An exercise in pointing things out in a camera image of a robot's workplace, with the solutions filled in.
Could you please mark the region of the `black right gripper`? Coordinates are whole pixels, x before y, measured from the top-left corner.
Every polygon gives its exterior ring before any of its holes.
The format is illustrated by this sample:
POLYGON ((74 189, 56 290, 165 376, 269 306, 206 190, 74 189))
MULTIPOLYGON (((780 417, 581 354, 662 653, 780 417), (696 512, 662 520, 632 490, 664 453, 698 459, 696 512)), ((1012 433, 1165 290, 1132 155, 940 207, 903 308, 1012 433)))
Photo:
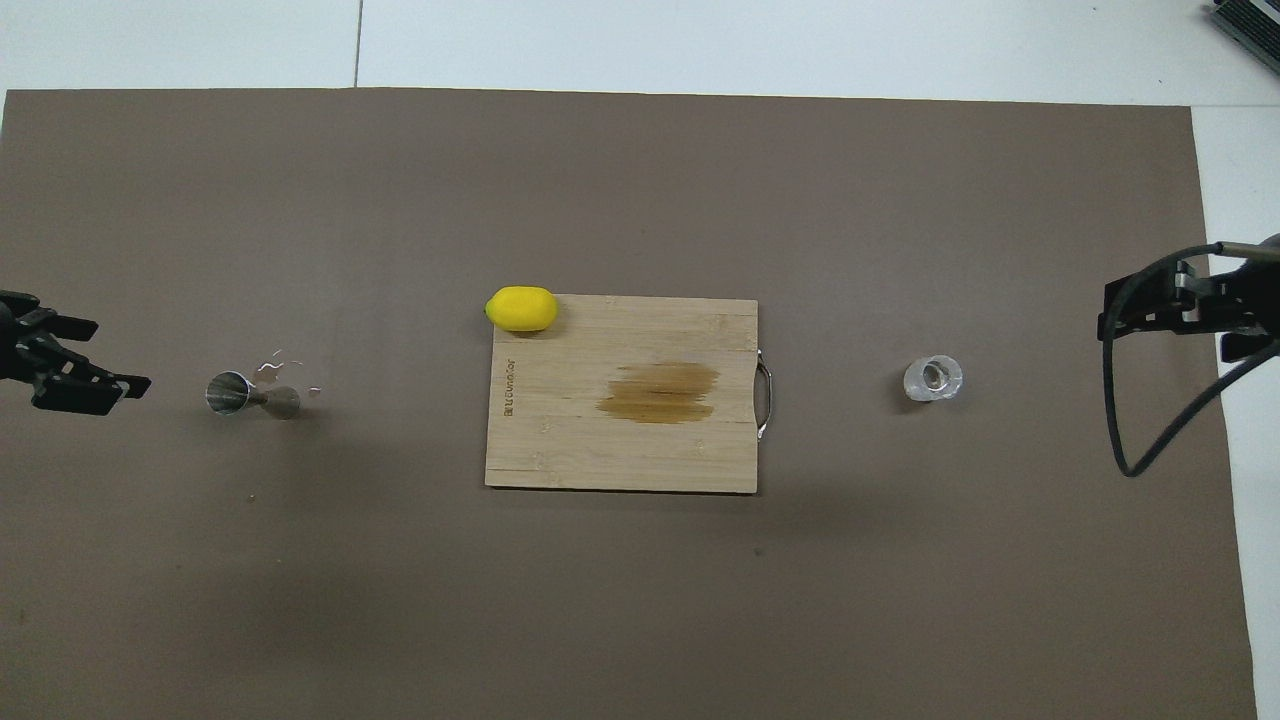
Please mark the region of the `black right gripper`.
MULTIPOLYGON (((1204 319, 1221 333, 1221 363, 1242 363, 1277 342, 1279 263, 1245 263, 1211 275, 1213 293, 1204 301, 1204 319)), ((1196 334, 1202 331, 1201 301, 1207 279, 1190 263, 1165 263, 1138 272, 1103 288, 1098 314, 1098 340, 1107 328, 1114 338, 1149 332, 1196 334)))

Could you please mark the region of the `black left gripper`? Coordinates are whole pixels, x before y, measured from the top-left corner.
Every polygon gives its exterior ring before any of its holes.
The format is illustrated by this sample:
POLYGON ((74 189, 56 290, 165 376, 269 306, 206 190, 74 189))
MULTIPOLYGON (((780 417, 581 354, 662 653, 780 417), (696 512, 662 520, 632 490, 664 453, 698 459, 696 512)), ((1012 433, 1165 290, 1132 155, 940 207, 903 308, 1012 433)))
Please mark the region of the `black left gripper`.
POLYGON ((87 366, 41 374, 19 350, 36 332, 87 342, 97 329, 97 322, 63 315, 32 295, 1 292, 1 379, 35 387, 32 406, 55 413, 106 416, 123 398, 142 398, 152 384, 146 375, 87 366))

